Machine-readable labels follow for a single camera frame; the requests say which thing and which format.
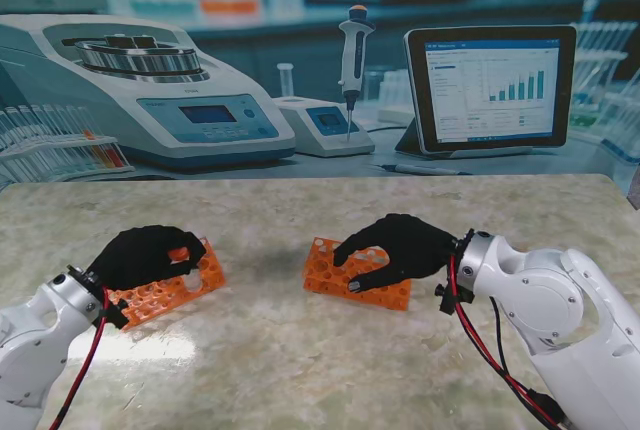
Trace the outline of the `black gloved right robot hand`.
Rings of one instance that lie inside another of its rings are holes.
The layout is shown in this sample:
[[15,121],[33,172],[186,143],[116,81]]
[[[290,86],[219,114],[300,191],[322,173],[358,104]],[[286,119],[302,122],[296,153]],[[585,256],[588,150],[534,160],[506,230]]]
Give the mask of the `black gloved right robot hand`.
[[352,278],[348,289],[361,293],[408,279],[437,273],[455,254],[458,239],[409,214],[388,214],[352,234],[333,253],[333,265],[342,266],[350,255],[369,247],[380,247],[389,262],[374,271]]

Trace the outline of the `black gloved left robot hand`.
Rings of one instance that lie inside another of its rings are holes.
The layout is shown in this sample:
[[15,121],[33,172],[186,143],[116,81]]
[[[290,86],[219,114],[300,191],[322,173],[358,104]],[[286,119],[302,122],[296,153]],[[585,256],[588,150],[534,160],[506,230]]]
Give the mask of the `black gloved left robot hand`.
[[120,232],[87,271],[107,289],[129,290],[188,274],[205,253],[192,232],[150,225]]

